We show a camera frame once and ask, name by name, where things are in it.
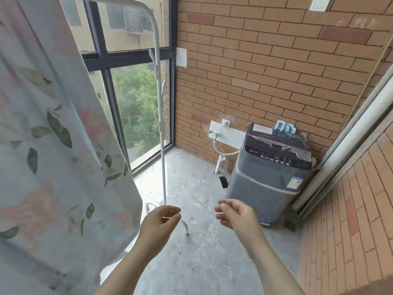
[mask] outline washing machine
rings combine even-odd
[[[253,207],[259,221],[274,224],[312,174],[304,134],[251,123],[233,168],[226,198]]]

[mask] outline white hose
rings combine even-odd
[[[217,150],[217,148],[216,148],[216,144],[217,144],[217,143],[218,143],[217,140],[213,141],[213,147],[214,147],[214,150],[215,150],[219,155],[222,155],[222,156],[231,156],[231,155],[238,154],[238,153],[240,152],[240,150],[239,150],[239,151],[236,151],[236,152],[233,152],[233,153],[223,153],[223,152]]]

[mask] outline curtain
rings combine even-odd
[[[142,200],[59,0],[0,0],[1,294],[92,294]]]

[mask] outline white paper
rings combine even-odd
[[[258,124],[254,124],[254,128],[253,131],[258,131],[260,133],[267,133],[267,134],[272,134],[273,133],[273,129],[267,126],[263,126],[263,125],[258,125]]]
[[[289,181],[287,188],[297,189],[299,185],[303,182],[303,179],[292,177],[291,181]]]
[[[176,66],[187,68],[187,49],[176,48]]]

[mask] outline right hand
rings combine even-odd
[[[214,210],[222,213],[216,214],[216,218],[223,226],[234,230],[250,258],[258,248],[269,244],[253,208],[234,199],[219,200],[218,203]]]

